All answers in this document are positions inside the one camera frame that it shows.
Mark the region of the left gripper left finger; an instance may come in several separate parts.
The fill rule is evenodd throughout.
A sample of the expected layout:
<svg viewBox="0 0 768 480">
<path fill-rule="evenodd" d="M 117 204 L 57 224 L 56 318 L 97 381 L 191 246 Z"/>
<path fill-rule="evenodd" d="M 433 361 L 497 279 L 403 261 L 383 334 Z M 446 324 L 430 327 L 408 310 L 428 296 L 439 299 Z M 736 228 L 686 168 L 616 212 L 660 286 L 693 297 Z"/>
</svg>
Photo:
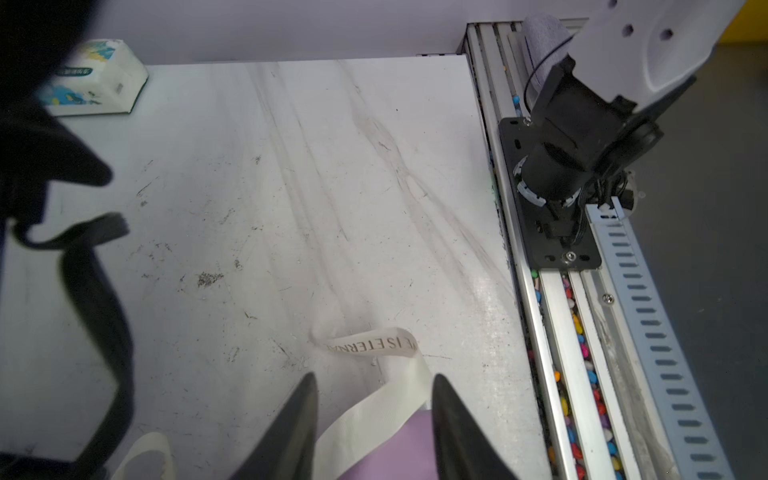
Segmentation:
<svg viewBox="0 0 768 480">
<path fill-rule="evenodd" d="M 318 387 L 307 373 L 231 479 L 311 479 L 318 423 Z"/>
</svg>

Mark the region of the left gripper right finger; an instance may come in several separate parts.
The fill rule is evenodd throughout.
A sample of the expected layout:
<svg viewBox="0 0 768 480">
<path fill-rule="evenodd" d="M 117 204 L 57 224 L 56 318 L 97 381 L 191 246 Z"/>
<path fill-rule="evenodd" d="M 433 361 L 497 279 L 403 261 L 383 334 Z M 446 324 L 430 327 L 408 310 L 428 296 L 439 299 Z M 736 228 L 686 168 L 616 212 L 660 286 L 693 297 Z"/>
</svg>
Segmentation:
<svg viewBox="0 0 768 480">
<path fill-rule="evenodd" d="M 432 386 L 432 430 L 440 480 L 517 479 L 442 374 Z"/>
</svg>

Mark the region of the pink purple wrapping paper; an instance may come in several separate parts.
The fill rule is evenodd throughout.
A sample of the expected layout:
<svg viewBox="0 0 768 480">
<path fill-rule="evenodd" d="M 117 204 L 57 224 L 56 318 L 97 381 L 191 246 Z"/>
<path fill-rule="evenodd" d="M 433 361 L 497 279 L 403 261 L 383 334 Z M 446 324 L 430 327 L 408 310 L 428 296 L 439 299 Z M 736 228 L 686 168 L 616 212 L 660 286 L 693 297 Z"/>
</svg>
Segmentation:
<svg viewBox="0 0 768 480">
<path fill-rule="evenodd" d="M 341 476 L 354 480 L 438 478 L 431 410 L 414 413 L 395 435 Z"/>
</svg>

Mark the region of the cream printed ribbon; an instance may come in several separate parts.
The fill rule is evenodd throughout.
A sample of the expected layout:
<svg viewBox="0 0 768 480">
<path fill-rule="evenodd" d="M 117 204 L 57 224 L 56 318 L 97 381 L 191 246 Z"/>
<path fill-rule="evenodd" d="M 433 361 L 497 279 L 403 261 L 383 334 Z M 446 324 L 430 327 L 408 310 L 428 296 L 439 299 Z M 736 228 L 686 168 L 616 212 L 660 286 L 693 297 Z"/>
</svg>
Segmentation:
<svg viewBox="0 0 768 480">
<path fill-rule="evenodd" d="M 397 327 L 340 338 L 317 339 L 331 352 L 357 356 L 399 356 L 408 360 L 402 374 L 343 413 L 315 442 L 313 473 L 338 479 L 375 448 L 390 440 L 431 401 L 433 375 L 415 337 Z"/>
</svg>

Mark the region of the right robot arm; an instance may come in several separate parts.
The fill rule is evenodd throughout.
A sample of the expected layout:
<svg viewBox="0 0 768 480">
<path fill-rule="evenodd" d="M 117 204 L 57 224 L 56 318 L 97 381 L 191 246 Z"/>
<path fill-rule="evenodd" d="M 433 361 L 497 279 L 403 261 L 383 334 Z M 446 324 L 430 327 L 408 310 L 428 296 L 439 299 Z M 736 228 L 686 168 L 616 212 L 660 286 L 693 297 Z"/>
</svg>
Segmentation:
<svg viewBox="0 0 768 480">
<path fill-rule="evenodd" d="M 5 479 L 548 477 L 519 307 L 737 1 L 606 1 L 528 119 L 459 56 L 141 68 L 53 115 L 92 1 L 1 5 Z"/>
</svg>

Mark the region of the tissue pack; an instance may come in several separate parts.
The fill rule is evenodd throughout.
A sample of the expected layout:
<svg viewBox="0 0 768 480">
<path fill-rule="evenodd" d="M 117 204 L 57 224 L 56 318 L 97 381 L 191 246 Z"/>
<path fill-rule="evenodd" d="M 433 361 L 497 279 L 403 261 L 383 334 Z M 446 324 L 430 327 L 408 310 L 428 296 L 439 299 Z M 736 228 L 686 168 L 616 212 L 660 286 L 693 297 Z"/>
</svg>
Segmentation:
<svg viewBox="0 0 768 480">
<path fill-rule="evenodd" d="M 37 98 L 53 116 L 129 113 L 148 78 L 124 41 L 89 40 L 75 48 Z"/>
</svg>

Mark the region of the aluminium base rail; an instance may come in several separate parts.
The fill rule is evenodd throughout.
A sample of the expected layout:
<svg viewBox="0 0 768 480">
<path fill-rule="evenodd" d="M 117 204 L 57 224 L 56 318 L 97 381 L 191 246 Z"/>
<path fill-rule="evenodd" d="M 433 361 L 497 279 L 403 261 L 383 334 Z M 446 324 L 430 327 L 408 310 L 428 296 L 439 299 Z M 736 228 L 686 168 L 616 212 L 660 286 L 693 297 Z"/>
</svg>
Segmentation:
<svg viewBox="0 0 768 480">
<path fill-rule="evenodd" d="M 559 479 L 729 479 L 733 472 L 619 202 L 589 206 L 595 269 L 526 259 L 500 125 L 528 126 L 518 23 L 472 23 L 474 76 L 503 234 Z"/>
</svg>

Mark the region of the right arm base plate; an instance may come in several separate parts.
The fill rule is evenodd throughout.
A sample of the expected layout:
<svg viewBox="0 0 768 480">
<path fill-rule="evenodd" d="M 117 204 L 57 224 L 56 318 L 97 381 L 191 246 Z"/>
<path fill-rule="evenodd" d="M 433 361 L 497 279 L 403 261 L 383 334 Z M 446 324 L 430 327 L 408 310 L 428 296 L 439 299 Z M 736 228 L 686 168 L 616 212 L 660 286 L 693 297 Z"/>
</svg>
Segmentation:
<svg viewBox="0 0 768 480">
<path fill-rule="evenodd" d="M 512 182 L 525 257 L 537 270 L 592 270 L 602 264 L 581 189 L 558 192 L 564 168 L 553 160 L 537 129 L 521 117 L 498 123 Z"/>
</svg>

